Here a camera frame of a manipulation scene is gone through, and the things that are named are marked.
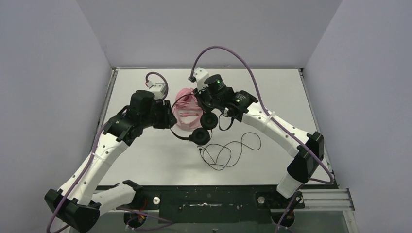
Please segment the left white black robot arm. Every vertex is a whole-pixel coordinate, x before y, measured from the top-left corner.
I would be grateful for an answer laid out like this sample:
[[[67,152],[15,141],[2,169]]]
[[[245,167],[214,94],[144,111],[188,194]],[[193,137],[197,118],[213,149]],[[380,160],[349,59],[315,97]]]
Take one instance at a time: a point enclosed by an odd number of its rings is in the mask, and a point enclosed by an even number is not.
[[[125,180],[101,193],[95,190],[118,157],[140,137],[146,128],[170,129],[177,123],[168,100],[138,90],[129,105],[111,117],[97,142],[77,171],[58,189],[45,194],[52,217],[59,218],[80,233],[93,228],[100,216],[123,205],[143,203],[142,186]]]

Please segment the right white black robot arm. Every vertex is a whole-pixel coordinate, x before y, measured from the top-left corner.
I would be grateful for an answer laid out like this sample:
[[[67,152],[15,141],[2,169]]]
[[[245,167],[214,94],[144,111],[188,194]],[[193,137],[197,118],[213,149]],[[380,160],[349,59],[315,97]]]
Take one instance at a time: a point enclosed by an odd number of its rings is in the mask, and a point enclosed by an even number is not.
[[[308,133],[289,124],[263,108],[252,94],[227,87],[219,74],[201,74],[197,71],[189,80],[197,84],[194,94],[204,112],[216,109],[225,117],[259,130],[293,158],[273,194],[277,206],[290,204],[292,195],[310,180],[324,158],[323,136],[319,132]]]

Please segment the pink over-ear headphones with cable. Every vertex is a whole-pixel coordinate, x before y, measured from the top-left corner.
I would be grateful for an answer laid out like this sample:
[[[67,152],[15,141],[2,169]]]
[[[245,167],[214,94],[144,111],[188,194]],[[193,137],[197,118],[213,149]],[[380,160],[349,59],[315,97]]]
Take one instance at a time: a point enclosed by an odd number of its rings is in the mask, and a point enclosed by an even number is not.
[[[180,129],[193,131],[201,126],[200,119],[203,110],[198,106],[193,88],[183,88],[177,93],[172,111]]]

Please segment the black on-ear headphones with cable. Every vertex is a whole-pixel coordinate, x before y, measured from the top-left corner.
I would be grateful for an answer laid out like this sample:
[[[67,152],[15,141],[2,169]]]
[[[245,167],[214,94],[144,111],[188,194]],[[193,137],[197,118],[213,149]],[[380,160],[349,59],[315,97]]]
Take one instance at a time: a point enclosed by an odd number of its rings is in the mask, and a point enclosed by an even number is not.
[[[221,170],[224,170],[227,167],[235,166],[239,162],[244,148],[248,148],[249,150],[252,150],[252,151],[258,151],[262,147],[261,138],[259,137],[259,135],[257,135],[254,132],[246,132],[241,136],[239,141],[231,141],[231,142],[226,143],[225,145],[221,145],[221,144],[217,144],[217,143],[211,143],[210,140],[212,139],[212,135],[213,135],[212,129],[214,127],[220,125],[219,117],[211,116],[211,113],[207,113],[206,123],[210,124],[211,126],[207,126],[206,128],[200,127],[200,128],[194,129],[192,134],[190,136],[187,136],[187,137],[179,136],[174,131],[172,131],[172,134],[180,140],[190,141],[190,142],[195,143],[197,145],[197,148],[199,149],[199,154],[200,154],[202,160],[209,167],[211,167],[212,169],[214,169],[216,171],[221,171]],[[248,144],[246,144],[244,142],[244,138],[249,134],[256,137],[256,139],[258,141],[258,147],[257,148],[253,148],[253,147],[249,146]],[[239,153],[239,156],[237,157],[237,160],[234,163],[230,164],[230,161],[232,160],[232,150],[230,148],[230,145],[232,145],[232,144],[240,145],[240,153]],[[215,157],[213,157],[212,154],[207,150],[209,147],[218,147],[218,148],[220,148],[219,152],[217,153],[217,155]],[[219,157],[220,157],[221,153],[224,150],[229,152],[229,157],[228,157],[227,162],[225,164],[219,164],[218,163]]]

